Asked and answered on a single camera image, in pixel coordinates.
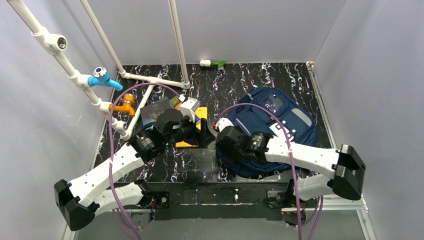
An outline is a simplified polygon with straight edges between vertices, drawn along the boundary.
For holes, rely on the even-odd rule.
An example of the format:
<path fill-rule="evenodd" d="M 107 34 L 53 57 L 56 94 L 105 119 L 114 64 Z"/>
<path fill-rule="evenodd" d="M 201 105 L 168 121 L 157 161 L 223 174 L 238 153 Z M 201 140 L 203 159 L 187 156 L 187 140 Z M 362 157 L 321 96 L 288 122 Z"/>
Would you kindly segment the navy blue backpack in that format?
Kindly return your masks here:
<path fill-rule="evenodd" d="M 312 116 L 278 88 L 259 87 L 250 90 L 238 104 L 229 111 L 226 118 L 249 136 L 255 132 L 281 138 L 288 136 L 293 143 L 311 147 L 319 140 Z M 291 169 L 289 164 L 262 159 L 222 163 L 244 178 L 267 176 Z"/>

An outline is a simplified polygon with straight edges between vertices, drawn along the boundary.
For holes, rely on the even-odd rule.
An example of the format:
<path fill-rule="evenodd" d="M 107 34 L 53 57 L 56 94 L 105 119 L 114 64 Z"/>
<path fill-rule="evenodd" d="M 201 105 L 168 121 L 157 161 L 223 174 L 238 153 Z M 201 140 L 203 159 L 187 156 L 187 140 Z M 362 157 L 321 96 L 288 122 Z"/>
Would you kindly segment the dark blue hardcover book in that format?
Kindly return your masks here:
<path fill-rule="evenodd" d="M 158 116 L 165 110 L 173 108 L 168 97 L 161 98 L 140 109 L 138 124 L 143 127 L 157 120 Z"/>

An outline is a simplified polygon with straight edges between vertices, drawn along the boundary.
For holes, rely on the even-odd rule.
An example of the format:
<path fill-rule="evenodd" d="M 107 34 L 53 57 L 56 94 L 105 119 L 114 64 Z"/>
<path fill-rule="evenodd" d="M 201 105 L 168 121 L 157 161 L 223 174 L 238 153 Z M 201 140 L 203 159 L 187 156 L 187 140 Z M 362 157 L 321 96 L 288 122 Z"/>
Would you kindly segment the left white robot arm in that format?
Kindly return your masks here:
<path fill-rule="evenodd" d="M 142 205 L 160 200 L 145 180 L 136 180 L 121 187 L 114 184 L 129 172 L 164 154 L 169 147 L 185 142 L 207 148 L 216 140 L 208 120 L 199 120 L 200 128 L 187 115 L 169 108 L 156 121 L 143 126 L 116 153 L 91 171 L 71 181 L 54 184 L 57 207 L 71 231 L 78 231 L 100 214 L 129 205 Z"/>

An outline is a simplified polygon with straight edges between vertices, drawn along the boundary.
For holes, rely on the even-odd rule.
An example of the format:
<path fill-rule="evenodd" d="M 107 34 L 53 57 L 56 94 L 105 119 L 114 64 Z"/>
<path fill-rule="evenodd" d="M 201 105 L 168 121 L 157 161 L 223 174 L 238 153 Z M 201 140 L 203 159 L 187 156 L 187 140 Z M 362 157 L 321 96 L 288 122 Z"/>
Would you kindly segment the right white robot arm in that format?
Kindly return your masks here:
<path fill-rule="evenodd" d="M 234 126 L 219 128 L 215 144 L 217 155 L 243 178 L 269 176 L 291 167 L 316 172 L 314 176 L 292 178 L 284 196 L 287 203 L 325 195 L 351 201 L 362 198 L 366 164 L 351 145 L 319 148 L 287 143 L 281 136 L 259 131 L 247 135 Z"/>

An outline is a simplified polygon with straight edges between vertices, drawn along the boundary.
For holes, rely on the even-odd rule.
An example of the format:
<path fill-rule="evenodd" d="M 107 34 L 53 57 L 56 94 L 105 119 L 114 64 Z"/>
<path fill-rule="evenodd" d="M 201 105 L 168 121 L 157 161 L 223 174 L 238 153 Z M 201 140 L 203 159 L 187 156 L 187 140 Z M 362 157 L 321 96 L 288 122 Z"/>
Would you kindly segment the yellow notebook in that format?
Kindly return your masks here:
<path fill-rule="evenodd" d="M 201 119 L 208 118 L 208 108 L 206 106 L 200 106 L 197 108 L 197 110 L 194 112 L 195 114 L 195 121 L 196 121 L 196 128 L 198 130 L 201 129 Z M 176 143 L 176 148 L 196 148 L 197 146 L 188 144 L 187 142 L 181 141 Z"/>

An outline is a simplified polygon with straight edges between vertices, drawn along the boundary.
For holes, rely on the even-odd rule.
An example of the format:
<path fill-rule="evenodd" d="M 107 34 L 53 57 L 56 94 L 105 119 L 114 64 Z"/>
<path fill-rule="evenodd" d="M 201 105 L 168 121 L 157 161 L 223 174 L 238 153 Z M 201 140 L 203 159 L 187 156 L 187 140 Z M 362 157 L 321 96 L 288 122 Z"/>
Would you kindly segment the blue orange paperback book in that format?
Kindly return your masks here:
<path fill-rule="evenodd" d="M 179 110 L 181 107 L 181 104 L 186 100 L 186 97 L 181 94 L 180 96 L 175 96 L 169 100 L 172 107 L 176 110 Z"/>

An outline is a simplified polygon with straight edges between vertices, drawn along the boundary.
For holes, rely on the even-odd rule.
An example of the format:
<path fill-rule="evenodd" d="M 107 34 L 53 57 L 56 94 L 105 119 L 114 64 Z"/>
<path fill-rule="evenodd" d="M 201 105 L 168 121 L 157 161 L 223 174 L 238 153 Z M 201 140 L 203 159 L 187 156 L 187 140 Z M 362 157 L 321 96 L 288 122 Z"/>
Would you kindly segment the orange plastic tap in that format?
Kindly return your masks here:
<path fill-rule="evenodd" d="M 127 93 L 122 98 L 122 105 L 116 105 L 113 109 L 114 112 L 127 113 L 129 117 L 134 117 L 136 114 L 135 109 L 132 107 L 132 104 L 135 102 L 136 97 Z"/>

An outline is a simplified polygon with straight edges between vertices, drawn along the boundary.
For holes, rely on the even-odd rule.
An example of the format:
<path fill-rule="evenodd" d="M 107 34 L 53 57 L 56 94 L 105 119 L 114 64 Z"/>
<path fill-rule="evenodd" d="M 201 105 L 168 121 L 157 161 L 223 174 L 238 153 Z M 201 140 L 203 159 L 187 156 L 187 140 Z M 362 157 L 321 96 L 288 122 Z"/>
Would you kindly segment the green white pipe fitting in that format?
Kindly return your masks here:
<path fill-rule="evenodd" d="M 200 64 L 201 67 L 206 67 L 206 68 L 214 67 L 214 68 L 216 68 L 216 70 L 219 74 L 224 73 L 226 63 L 227 62 L 225 60 L 223 60 L 223 61 L 211 61 L 211 60 L 203 59 L 203 60 L 199 61 L 199 64 Z"/>

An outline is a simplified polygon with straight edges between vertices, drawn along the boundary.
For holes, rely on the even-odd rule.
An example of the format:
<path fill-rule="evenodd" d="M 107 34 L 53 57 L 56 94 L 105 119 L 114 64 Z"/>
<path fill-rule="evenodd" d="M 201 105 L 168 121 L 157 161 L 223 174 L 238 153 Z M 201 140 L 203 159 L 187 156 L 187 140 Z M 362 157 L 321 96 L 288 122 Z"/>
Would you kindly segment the blue plastic tap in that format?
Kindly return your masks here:
<path fill-rule="evenodd" d="M 90 87 L 110 87 L 115 88 L 117 91 L 121 91 L 123 89 L 123 86 L 119 82 L 111 78 L 110 73 L 104 66 L 96 67 L 87 82 Z"/>

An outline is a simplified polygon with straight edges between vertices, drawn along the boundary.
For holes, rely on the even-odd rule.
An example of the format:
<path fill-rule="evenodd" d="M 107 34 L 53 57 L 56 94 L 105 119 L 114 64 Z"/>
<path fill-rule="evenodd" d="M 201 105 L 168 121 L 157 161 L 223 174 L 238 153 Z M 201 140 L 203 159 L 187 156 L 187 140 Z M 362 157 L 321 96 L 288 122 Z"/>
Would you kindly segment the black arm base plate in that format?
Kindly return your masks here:
<path fill-rule="evenodd" d="M 155 219 L 282 219 L 281 210 L 265 203 L 284 193 L 286 182 L 150 182 L 167 203 L 158 199 Z"/>

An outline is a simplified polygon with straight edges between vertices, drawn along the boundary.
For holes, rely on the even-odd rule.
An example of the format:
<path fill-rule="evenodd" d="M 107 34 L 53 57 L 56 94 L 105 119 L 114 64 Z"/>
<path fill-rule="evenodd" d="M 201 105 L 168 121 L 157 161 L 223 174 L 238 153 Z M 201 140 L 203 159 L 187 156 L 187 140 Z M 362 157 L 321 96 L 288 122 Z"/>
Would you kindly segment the white pvc pipe frame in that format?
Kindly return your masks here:
<path fill-rule="evenodd" d="M 155 13 L 154 0 L 91 0 L 96 17 L 104 12 L 114 24 L 109 38 L 131 55 L 160 54 L 159 41 L 176 52 L 167 8 Z M 65 56 L 82 74 L 97 66 L 116 72 L 116 62 L 99 36 L 86 8 L 78 0 L 28 0 L 28 9 L 53 34 L 67 38 Z M 32 36 L 34 25 L 5 0 L 0 3 L 0 123 L 1 143 L 10 141 L 93 142 L 104 117 L 66 71 Z"/>

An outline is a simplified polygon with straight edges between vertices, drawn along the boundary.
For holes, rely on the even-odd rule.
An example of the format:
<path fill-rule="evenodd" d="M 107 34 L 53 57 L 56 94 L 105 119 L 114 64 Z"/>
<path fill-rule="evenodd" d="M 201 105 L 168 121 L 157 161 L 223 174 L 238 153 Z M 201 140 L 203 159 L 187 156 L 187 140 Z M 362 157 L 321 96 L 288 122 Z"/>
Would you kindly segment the aluminium rail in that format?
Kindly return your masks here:
<path fill-rule="evenodd" d="M 237 226 L 227 230 L 237 232 L 247 231 L 247 224 L 267 224 L 282 226 L 289 229 L 286 220 L 294 217 L 294 208 L 270 208 L 261 200 L 253 203 L 177 203 L 169 208 L 155 207 L 153 210 L 129 206 L 125 208 L 132 222 L 142 229 L 176 229 L 177 224 L 188 220 L 202 220 L 210 224 L 224 224 L 233 221 Z M 313 223 L 322 224 L 313 231 L 313 239 L 334 235 L 336 239 L 375 240 L 368 206 L 364 199 L 357 201 L 345 200 L 332 195 L 324 196 L 323 203 L 315 206 L 309 203 L 305 209 L 306 220 L 303 233 L 312 231 Z"/>

